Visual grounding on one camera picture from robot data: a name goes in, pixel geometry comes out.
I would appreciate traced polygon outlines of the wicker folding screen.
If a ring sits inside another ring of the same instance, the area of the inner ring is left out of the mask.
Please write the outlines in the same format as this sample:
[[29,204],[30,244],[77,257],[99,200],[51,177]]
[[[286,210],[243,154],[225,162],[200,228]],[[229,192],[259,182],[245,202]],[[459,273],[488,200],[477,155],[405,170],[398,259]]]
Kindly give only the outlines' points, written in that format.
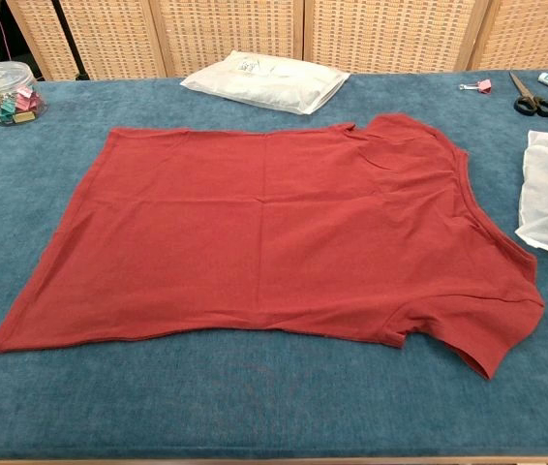
[[548,0],[5,0],[48,80],[184,77],[248,51],[355,74],[548,69]]

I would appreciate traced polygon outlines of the red t-shirt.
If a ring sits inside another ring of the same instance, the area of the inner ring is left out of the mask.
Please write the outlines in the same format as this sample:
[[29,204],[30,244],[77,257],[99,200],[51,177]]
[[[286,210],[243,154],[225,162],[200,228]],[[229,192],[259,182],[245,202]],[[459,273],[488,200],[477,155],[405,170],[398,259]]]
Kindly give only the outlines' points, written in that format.
[[0,353],[201,329],[395,348],[485,378],[536,328],[535,258],[468,157],[404,114],[269,133],[115,128],[0,325]]

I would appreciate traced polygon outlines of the blue table cover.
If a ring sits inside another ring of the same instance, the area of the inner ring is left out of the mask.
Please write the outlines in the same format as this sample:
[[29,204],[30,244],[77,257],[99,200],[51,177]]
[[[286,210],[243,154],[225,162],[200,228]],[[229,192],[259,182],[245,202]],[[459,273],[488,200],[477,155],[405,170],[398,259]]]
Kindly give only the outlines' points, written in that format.
[[[511,74],[355,75],[310,116],[196,93],[175,79],[59,81],[33,123],[0,126],[0,323],[115,126],[272,131],[404,112],[470,156],[482,208],[517,226],[521,158],[548,118],[513,109]],[[536,72],[521,79],[548,98]],[[0,459],[548,456],[546,303],[492,380],[438,340],[401,349],[282,332],[212,330],[0,355]]]

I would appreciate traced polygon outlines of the black handled scissors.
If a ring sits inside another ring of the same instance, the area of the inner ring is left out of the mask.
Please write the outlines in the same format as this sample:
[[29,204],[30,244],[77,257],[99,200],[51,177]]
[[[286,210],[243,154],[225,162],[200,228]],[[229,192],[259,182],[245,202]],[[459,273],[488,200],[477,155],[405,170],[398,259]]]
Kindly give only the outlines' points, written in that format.
[[532,91],[514,73],[509,73],[520,96],[514,101],[514,109],[526,116],[548,117],[548,100],[534,95]]

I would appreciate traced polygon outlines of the white labelled plastic bag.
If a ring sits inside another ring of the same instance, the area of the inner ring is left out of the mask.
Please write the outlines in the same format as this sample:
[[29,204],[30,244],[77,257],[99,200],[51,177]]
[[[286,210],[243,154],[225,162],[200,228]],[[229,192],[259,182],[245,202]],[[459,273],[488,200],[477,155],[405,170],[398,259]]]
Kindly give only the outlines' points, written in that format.
[[310,115],[349,77],[346,72],[312,62],[234,50],[180,84],[234,102]]

